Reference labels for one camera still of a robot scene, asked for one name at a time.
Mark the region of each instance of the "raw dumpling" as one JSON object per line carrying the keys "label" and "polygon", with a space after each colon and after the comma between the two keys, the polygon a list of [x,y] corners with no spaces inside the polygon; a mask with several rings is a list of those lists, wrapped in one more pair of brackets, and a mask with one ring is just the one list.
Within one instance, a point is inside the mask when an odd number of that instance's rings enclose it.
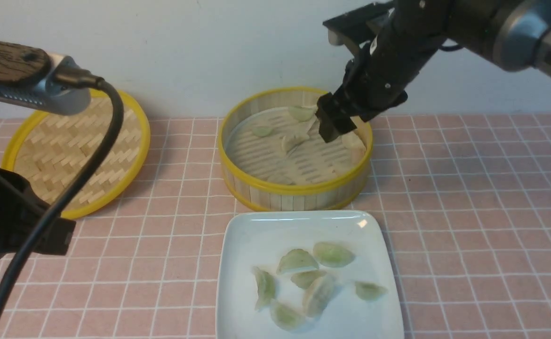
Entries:
{"label": "raw dumpling", "polygon": [[311,137],[309,137],[309,135],[304,131],[292,131],[287,133],[283,138],[281,138],[281,150],[284,154],[288,154],[292,148],[295,148],[310,138]]}
{"label": "raw dumpling", "polygon": [[386,292],[388,290],[385,287],[378,286],[375,283],[360,281],[355,283],[355,293],[365,301],[376,300],[386,294]]}
{"label": "raw dumpling", "polygon": [[267,178],[267,181],[278,183],[280,185],[294,185],[294,181],[292,179],[277,173],[271,174],[269,178]]}
{"label": "raw dumpling", "polygon": [[305,315],[314,318],[322,314],[334,294],[335,287],[335,279],[330,274],[315,279],[303,297]]}
{"label": "raw dumpling", "polygon": [[309,271],[309,272],[301,272],[296,273],[292,275],[292,278],[290,280],[298,287],[302,288],[303,290],[306,290],[311,286],[311,284],[315,281],[315,279],[318,279],[319,277],[323,277],[325,275],[325,271]]}
{"label": "raw dumpling", "polygon": [[271,319],[282,330],[294,331],[305,323],[305,317],[290,307],[273,302],[271,305]]}
{"label": "raw dumpling", "polygon": [[269,305],[271,300],[275,298],[275,279],[271,274],[257,267],[254,267],[252,272],[256,279],[256,293],[258,294],[254,309],[258,311]]}
{"label": "raw dumpling", "polygon": [[340,139],[342,139],[342,145],[347,150],[351,151],[351,162],[353,165],[359,163],[361,159],[363,159],[366,152],[365,145],[363,144],[363,141],[361,141],[361,138],[359,138],[355,132],[351,131],[345,135],[342,135]]}
{"label": "raw dumpling", "polygon": [[256,126],[252,129],[252,134],[256,137],[266,137],[273,132],[273,127],[271,126]]}
{"label": "raw dumpling", "polygon": [[320,264],[327,267],[344,267],[355,259],[355,255],[351,251],[331,242],[315,244],[313,255]]}
{"label": "raw dumpling", "polygon": [[288,112],[292,118],[295,118],[299,122],[309,121],[315,115],[317,111],[317,106],[314,107],[302,107],[302,106],[291,106],[288,107]]}
{"label": "raw dumpling", "polygon": [[276,273],[306,272],[317,270],[318,268],[319,264],[307,251],[295,249],[282,256],[281,260],[279,260]]}

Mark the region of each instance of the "robotic arm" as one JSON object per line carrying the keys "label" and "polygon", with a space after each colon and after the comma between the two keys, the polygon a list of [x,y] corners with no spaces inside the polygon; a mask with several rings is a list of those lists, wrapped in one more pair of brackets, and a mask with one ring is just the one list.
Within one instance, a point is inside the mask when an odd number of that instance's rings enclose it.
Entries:
{"label": "robotic arm", "polygon": [[318,100],[325,142],[407,100],[405,87],[447,39],[505,71],[535,67],[551,77],[551,0],[396,0],[324,22],[329,42],[354,58],[342,85]]}

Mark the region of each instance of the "square plate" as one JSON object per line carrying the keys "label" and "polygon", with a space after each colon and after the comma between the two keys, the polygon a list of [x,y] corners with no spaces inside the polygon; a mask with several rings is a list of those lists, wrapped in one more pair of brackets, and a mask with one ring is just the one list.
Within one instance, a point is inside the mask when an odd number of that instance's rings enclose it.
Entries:
{"label": "square plate", "polygon": [[[309,253],[316,242],[344,245],[356,258],[332,273],[340,285],[321,317],[307,318],[295,332],[271,320],[269,308],[255,311],[256,281],[252,268],[271,273],[277,300],[302,310],[303,290],[290,274],[275,275],[279,259],[292,249]],[[354,281],[373,282],[388,293],[374,302],[355,295]],[[403,320],[392,267],[378,222],[358,210],[260,212],[234,217],[225,232],[216,309],[217,339],[382,338],[403,339]]]}

